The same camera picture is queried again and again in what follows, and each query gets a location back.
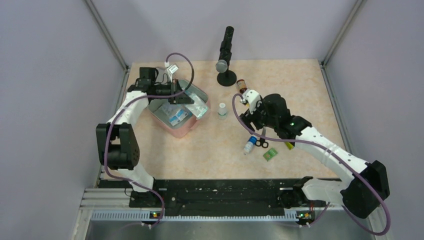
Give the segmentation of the pink medicine kit case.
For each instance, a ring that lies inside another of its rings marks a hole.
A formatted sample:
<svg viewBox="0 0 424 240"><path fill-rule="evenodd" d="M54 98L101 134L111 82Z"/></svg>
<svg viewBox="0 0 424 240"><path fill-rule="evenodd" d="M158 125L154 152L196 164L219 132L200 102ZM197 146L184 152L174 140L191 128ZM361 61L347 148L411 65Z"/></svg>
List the pink medicine kit case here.
<svg viewBox="0 0 424 240"><path fill-rule="evenodd" d="M154 99L147 107L153 120L177 139L193 130L210 113L210 99L205 91L193 84L188 93L195 98L195 103L201 100L204 105L170 104L167 99Z"/></svg>

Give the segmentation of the brown bottle orange cap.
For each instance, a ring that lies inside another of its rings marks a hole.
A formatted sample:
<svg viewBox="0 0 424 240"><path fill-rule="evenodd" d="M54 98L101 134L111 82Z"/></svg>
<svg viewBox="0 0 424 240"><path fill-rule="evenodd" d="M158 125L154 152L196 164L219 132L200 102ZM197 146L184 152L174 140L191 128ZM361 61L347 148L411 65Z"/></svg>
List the brown bottle orange cap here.
<svg viewBox="0 0 424 240"><path fill-rule="evenodd" d="M248 87L246 84L246 81L244 79L238 79L236 82L236 87L238 92L242 95L244 94L246 91L248 91Z"/></svg>

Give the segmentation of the blue white dropper bottle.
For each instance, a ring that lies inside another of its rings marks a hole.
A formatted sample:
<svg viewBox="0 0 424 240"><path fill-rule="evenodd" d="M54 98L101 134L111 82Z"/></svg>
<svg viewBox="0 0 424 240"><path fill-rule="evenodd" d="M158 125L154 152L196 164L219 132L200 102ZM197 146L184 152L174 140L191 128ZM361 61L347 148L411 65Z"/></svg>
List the blue white dropper bottle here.
<svg viewBox="0 0 424 240"><path fill-rule="evenodd" d="M252 152L252 150L254 149L254 147L256 146L257 143L257 137L252 135L246 142L244 148L243 148L243 154L244 155L248 155Z"/></svg>

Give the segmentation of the green gauze packet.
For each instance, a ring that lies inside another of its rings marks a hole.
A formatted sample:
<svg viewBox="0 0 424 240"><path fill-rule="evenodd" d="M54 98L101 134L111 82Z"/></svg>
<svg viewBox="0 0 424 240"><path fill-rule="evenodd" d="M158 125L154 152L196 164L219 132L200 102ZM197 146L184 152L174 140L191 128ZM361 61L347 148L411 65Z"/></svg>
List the green gauze packet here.
<svg viewBox="0 0 424 240"><path fill-rule="evenodd" d="M208 112L209 107L195 93L190 93L189 97L193 100L193 103L187 104L185 107L199 120Z"/></svg>

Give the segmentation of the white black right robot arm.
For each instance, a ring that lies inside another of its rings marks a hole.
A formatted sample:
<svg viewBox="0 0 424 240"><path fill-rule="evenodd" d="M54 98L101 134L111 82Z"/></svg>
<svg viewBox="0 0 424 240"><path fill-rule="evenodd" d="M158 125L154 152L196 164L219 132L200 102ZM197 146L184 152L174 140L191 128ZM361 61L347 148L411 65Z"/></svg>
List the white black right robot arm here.
<svg viewBox="0 0 424 240"><path fill-rule="evenodd" d="M277 134L276 142L305 151L338 176L339 181L306 178L293 192L297 205L307 206L312 200L331 202L360 219L384 206L390 189L383 163L368 162L328 140L308 120L292 115L278 93L261 97L257 91L248 90L238 97L248 109L237 119L250 133L270 128Z"/></svg>

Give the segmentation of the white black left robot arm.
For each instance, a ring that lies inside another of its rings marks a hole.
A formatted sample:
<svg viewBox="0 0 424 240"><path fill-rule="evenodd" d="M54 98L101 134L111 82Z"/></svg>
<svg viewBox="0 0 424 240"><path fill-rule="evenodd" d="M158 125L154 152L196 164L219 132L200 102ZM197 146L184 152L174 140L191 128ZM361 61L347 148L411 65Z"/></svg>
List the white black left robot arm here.
<svg viewBox="0 0 424 240"><path fill-rule="evenodd" d="M160 202L161 194L153 188L155 179L140 163L134 126L153 100L167 100L172 105L194 102L173 78L178 69L176 64L164 69L140 67L139 77L127 89L122 105L108 122L95 129L99 161L106 174L127 181L134 191L142 193L141 200L149 207Z"/></svg>

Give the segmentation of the white bottle green label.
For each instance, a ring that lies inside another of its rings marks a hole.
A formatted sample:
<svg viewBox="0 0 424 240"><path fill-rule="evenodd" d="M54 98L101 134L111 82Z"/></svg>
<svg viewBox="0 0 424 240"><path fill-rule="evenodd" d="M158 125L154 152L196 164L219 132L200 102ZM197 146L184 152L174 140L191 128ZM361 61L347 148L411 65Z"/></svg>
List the white bottle green label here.
<svg viewBox="0 0 424 240"><path fill-rule="evenodd" d="M221 120L225 119L228 115L227 105L225 103L221 102L219 104L219 108L218 108L217 113L218 113L219 119L221 119Z"/></svg>

